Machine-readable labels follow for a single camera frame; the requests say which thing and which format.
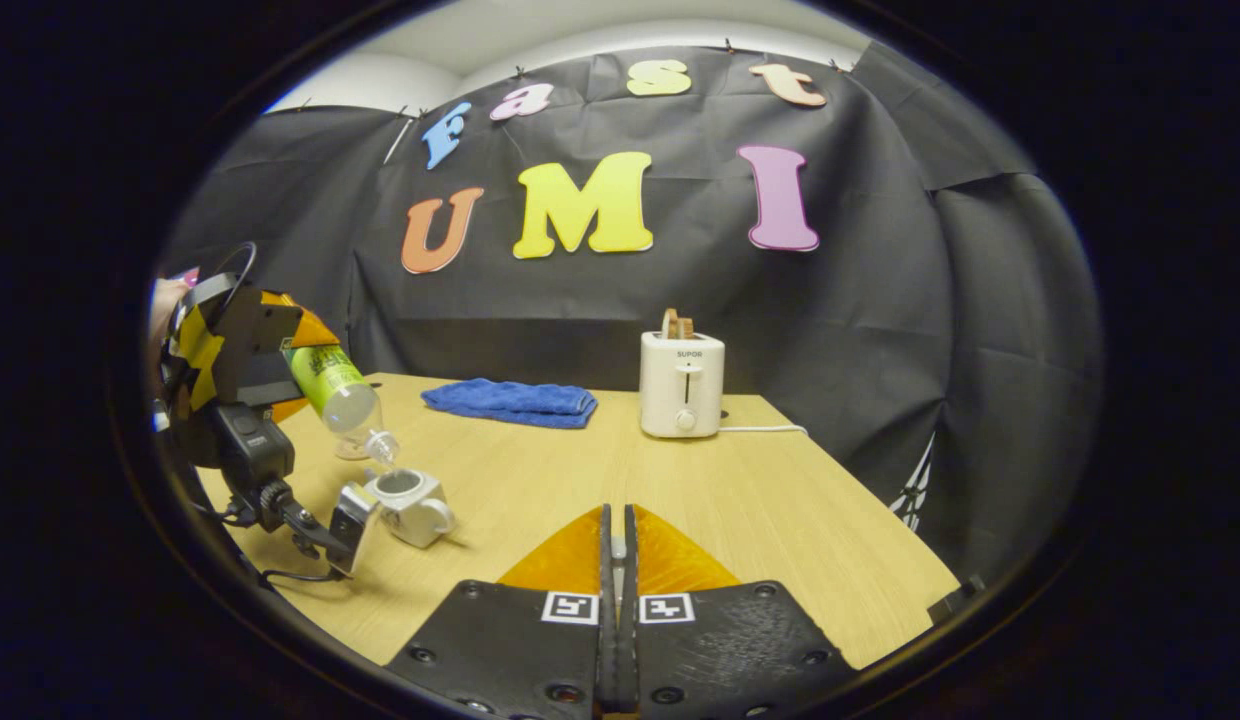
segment white cable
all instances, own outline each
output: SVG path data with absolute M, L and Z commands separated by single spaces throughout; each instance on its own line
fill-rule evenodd
M 802 430 L 804 436 L 811 437 L 807 428 L 802 425 L 773 425 L 771 428 L 719 428 L 718 432 L 785 432 L 785 430 Z

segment wooden table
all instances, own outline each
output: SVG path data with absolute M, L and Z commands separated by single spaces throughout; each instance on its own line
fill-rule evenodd
M 420 392 L 450 380 L 376 374 L 401 465 L 432 473 L 459 527 L 427 550 L 378 525 L 352 582 L 278 579 L 283 596 L 352 651 L 386 664 L 464 579 L 495 582 L 569 520 L 603 502 L 613 537 L 625 503 L 670 520 L 743 582 L 779 580 L 853 667 L 930 628 L 926 608 L 959 580 L 847 470 L 802 432 L 722 432 L 694 441 L 647 437 L 639 394 L 594 392 L 583 430 L 528 428 L 429 410 Z M 724 425 L 790 424 L 761 397 L 724 397 Z M 370 461 L 337 459 L 335 437 L 304 410 L 281 421 L 296 449 L 288 482 L 327 520 L 340 488 Z M 201 470 L 217 507 L 218 470 Z M 285 529 L 231 528 L 255 568 L 320 574 Z

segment handle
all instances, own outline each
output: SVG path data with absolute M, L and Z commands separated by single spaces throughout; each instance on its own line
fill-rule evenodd
M 440 499 L 429 497 L 420 501 L 420 506 L 428 507 L 428 509 L 433 511 L 434 514 L 438 516 L 438 518 L 441 518 L 441 525 L 433 527 L 434 533 L 450 533 L 451 530 L 455 529 L 456 517 L 454 512 L 451 512 L 450 507 L 446 507 L 446 502 L 441 502 Z

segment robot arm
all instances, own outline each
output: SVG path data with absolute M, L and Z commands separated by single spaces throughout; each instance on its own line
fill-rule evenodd
M 258 524 L 270 533 L 286 525 L 300 551 L 317 559 L 317 549 L 326 548 L 332 570 L 347 577 L 376 499 L 350 483 L 331 527 L 322 527 L 284 480 L 294 468 L 295 449 L 277 424 L 305 405 L 300 387 L 290 379 L 241 383 L 253 354 L 339 342 L 317 315 L 284 292 L 262 291 L 222 273 L 196 284 L 176 306 L 160 369 L 176 445 L 193 465 L 221 470 L 232 493 L 226 523 Z

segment blue towel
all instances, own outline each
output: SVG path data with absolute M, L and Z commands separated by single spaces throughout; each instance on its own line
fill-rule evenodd
M 539 428 L 584 428 L 598 400 L 574 385 L 492 383 L 477 378 L 420 393 L 434 410 Z

